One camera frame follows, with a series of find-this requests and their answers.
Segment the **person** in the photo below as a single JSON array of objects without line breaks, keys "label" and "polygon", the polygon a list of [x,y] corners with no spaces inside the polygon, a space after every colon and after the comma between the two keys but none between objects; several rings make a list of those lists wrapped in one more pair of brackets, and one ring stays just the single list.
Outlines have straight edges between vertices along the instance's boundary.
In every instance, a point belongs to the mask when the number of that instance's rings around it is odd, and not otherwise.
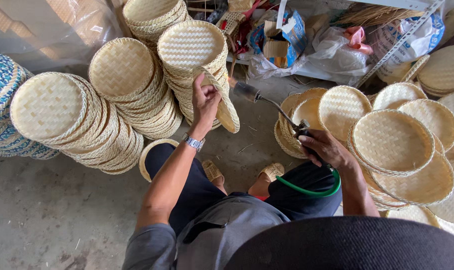
[{"label": "person", "polygon": [[[221,100],[212,85],[200,86],[203,78],[201,74],[193,82],[194,121],[187,132],[197,141],[211,129]],[[283,168],[278,164],[260,173],[248,193],[227,195],[223,176],[214,175],[209,181],[202,164],[194,158],[194,147],[184,141],[177,147],[154,146],[145,159],[152,183],[143,199],[122,269],[224,269],[249,239],[269,229],[282,228],[281,224],[294,224],[291,221],[332,219],[341,201],[345,216],[379,217],[356,159],[329,132],[309,132],[312,137],[299,137],[303,147],[315,150],[338,170],[341,178],[341,189],[328,197],[313,198],[274,181],[269,175],[272,170],[282,174]],[[310,191],[332,188],[331,171],[321,167],[305,148],[303,151],[311,161],[286,172],[282,178]],[[208,162],[206,166],[210,170],[214,165]]]}]

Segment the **metal watch band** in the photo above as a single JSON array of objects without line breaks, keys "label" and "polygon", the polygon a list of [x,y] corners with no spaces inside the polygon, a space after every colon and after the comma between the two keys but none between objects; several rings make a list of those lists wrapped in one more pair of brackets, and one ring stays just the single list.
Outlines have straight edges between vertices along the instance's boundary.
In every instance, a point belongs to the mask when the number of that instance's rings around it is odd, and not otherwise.
[{"label": "metal watch band", "polygon": [[206,141],[205,138],[203,138],[201,141],[198,141],[194,138],[191,138],[187,133],[184,133],[184,135],[182,136],[182,140],[189,146],[192,146],[193,148],[195,148],[197,150],[197,152],[199,152],[200,149],[202,149],[202,146],[204,145],[204,142]]}]

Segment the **bare foot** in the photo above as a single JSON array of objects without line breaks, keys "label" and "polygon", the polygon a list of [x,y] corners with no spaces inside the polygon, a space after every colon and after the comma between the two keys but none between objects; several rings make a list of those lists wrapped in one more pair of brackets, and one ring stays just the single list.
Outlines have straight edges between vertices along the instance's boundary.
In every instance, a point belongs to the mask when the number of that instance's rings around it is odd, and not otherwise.
[{"label": "bare foot", "polygon": [[257,177],[254,185],[248,189],[248,193],[252,196],[269,197],[269,185],[271,181],[265,172],[261,172]]},{"label": "bare foot", "polygon": [[219,177],[212,180],[212,184],[216,186],[218,189],[220,189],[223,193],[225,193],[225,195],[227,195],[227,191],[224,188],[224,182],[225,178],[223,175],[220,175]]}]

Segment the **concrete floor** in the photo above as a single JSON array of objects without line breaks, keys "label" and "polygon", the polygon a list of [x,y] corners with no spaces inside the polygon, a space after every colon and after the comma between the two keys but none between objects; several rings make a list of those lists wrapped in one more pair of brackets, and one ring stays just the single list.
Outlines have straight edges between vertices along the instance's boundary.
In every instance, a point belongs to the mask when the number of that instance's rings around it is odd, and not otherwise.
[{"label": "concrete floor", "polygon": [[[335,86],[326,81],[302,85],[288,77],[248,83],[277,102],[309,88]],[[286,170],[302,163],[277,144],[273,107],[232,95],[231,100],[240,131],[232,134],[220,127],[209,132],[197,155],[218,166],[227,192],[245,192],[270,163],[280,162]],[[187,129],[183,122],[172,138],[179,141]],[[0,270],[120,269],[148,187],[138,167],[109,175],[62,154],[47,161],[0,156]]]}]

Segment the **gray shirt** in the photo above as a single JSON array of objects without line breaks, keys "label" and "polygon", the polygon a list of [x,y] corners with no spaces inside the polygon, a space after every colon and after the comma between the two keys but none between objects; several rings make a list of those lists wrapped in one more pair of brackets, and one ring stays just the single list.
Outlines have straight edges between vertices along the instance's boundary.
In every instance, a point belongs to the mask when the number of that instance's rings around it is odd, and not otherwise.
[{"label": "gray shirt", "polygon": [[247,240],[289,221],[259,199],[228,196],[187,224],[178,238],[166,224],[140,228],[128,241],[122,269],[224,269]]}]

